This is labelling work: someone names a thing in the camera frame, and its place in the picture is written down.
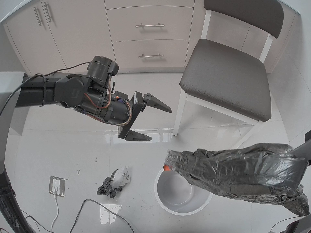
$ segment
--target orange object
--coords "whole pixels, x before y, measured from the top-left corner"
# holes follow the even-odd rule
[[[163,169],[164,169],[164,171],[170,171],[171,170],[168,165],[164,165]]]

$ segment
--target cabinet handle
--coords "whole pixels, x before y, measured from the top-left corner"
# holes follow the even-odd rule
[[[35,11],[35,14],[36,14],[38,23],[39,23],[39,27],[41,27],[41,22],[42,22],[42,20],[40,20],[40,18],[39,18],[39,15],[38,15],[38,13],[37,13],[38,10],[39,10],[38,8],[34,7],[34,11]]]
[[[142,23],[140,25],[136,25],[136,28],[144,28],[144,27],[164,27],[164,24],[150,24],[150,25],[143,25]]]
[[[44,2],[44,7],[45,7],[45,11],[46,11],[46,14],[48,15],[48,18],[49,18],[49,22],[52,22],[52,17],[50,16],[50,13],[49,13],[49,10],[48,10],[48,3]]]
[[[144,54],[142,54],[142,56],[138,56],[138,58],[155,58],[155,57],[164,57],[164,55],[160,55],[159,53],[158,53],[158,55],[144,55]]]

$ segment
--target chair leg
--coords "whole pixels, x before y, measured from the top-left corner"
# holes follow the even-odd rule
[[[258,121],[253,127],[250,127],[243,135],[240,136],[238,141],[231,147],[231,149],[237,149],[243,142],[245,142],[254,133],[257,133],[263,126],[264,122]]]
[[[175,125],[174,125],[174,130],[173,130],[174,136],[177,136],[177,134],[178,134],[178,130],[179,130],[180,122],[181,122],[181,117],[183,116],[183,111],[184,111],[186,99],[187,99],[187,93],[185,93],[183,90],[181,90],[177,114],[176,114],[176,120],[175,120]]]

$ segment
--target electrical outlet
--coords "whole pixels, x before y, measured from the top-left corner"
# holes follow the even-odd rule
[[[49,192],[53,194],[53,187],[56,188],[56,195],[65,196],[65,179],[50,176]]]

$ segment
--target chair backrest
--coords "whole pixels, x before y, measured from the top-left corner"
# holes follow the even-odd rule
[[[278,0],[204,0],[204,7],[249,23],[275,38],[283,26],[284,12]]]

